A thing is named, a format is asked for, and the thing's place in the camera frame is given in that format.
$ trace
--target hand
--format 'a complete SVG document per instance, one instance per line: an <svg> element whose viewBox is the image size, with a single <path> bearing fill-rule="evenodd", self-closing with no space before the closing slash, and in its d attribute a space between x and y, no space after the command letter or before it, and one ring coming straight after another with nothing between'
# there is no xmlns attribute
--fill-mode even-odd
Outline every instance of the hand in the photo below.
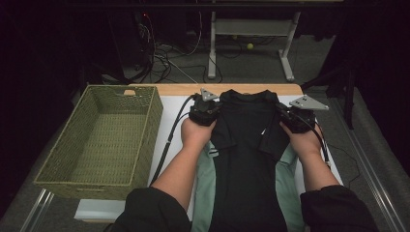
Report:
<svg viewBox="0 0 410 232"><path fill-rule="evenodd" d="M211 139L211 132L216 122L211 126L199 126L190 118L184 120L181 126L181 139L184 147L195 147L202 149Z"/></svg>
<svg viewBox="0 0 410 232"><path fill-rule="evenodd" d="M313 154L320 155L320 142L316 134L313 131L308 131L305 133L293 133L290 129L283 123L279 123L284 131L290 137L290 144L292 145L295 152L298 154L299 158L303 159L307 156ZM319 127L316 125L315 130L322 137Z"/></svg>

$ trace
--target table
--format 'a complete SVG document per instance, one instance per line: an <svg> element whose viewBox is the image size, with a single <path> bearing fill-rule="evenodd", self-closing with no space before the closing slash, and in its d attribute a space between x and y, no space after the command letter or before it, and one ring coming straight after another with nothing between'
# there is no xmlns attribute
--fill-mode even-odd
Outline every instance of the table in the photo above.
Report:
<svg viewBox="0 0 410 232"><path fill-rule="evenodd" d="M299 98L303 94L300 86L296 84L155 84L155 86L157 86L159 90L164 109L162 113L159 134L157 137L156 148L154 151L150 179L148 183L150 183L150 180L152 179L153 174L157 168L163 146L170 132L170 128L172 127L172 122L173 120L175 120L175 116L179 111L182 102L187 98L188 95L194 94L195 92L200 93L200 88L205 88L206 90L216 95L220 95L220 93L229 89L234 89L237 92L249 94L262 92L264 90L270 90L272 92L276 92L278 94L279 100L283 103L289 103L290 101ZM174 133L174 137L179 136L180 131L179 127L177 127L177 130ZM164 169L169 164L170 160L172 160L173 156L176 155L177 151L179 151L181 147L182 144L179 139L174 139L172 141L162 169ZM329 158L331 163L334 163L330 153ZM334 165L332 170L337 179L341 182L337 168ZM298 192L305 191L302 166L299 162L295 175L297 176L295 185L297 186ZM46 209L50 204L52 198L53 194L51 192L48 192L45 189L41 192L36 204L33 207L32 212L26 219L26 222L24 223L23 229L21 231L32 231L30 230L30 228L35 227L36 224L41 220L42 215L46 212ZM193 199L191 200L188 212L189 217L191 217L193 210L192 202ZM74 218L81 219L87 222L113 222L119 216L119 214L124 211L124 205L124 201L83 199L80 200Z"/></svg>

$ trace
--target wicker basket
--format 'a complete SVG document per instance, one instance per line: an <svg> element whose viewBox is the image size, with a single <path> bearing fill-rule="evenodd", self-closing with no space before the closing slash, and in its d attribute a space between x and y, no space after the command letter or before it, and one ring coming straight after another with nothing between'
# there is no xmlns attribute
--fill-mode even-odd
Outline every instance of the wicker basket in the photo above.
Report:
<svg viewBox="0 0 410 232"><path fill-rule="evenodd" d="M156 87L88 86L34 183L62 197L126 199L147 187L161 114Z"/></svg>

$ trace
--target forearm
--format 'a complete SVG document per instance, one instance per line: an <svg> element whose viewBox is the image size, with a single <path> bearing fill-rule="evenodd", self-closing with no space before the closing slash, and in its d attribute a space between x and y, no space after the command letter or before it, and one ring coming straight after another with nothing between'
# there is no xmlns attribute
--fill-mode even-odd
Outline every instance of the forearm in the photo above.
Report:
<svg viewBox="0 0 410 232"><path fill-rule="evenodd" d="M190 204L196 163L202 148L185 147L163 170L152 187L173 196L187 211Z"/></svg>
<svg viewBox="0 0 410 232"><path fill-rule="evenodd" d="M304 170L306 191L340 185L329 166L322 160L319 154L299 156L299 159Z"/></svg>

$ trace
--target metal bracket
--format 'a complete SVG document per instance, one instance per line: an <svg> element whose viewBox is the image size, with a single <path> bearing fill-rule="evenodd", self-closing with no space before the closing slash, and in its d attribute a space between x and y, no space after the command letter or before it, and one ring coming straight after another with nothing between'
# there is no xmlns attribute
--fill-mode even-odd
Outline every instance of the metal bracket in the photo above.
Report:
<svg viewBox="0 0 410 232"><path fill-rule="evenodd" d="M204 88L201 88L201 96L202 100L204 100L205 102L219 98L218 95L215 95Z"/></svg>
<svg viewBox="0 0 410 232"><path fill-rule="evenodd" d="M329 106L323 104L308 95L304 95L301 98L298 98L289 103L292 106L301 108L301 109L311 109L311 110L329 110Z"/></svg>

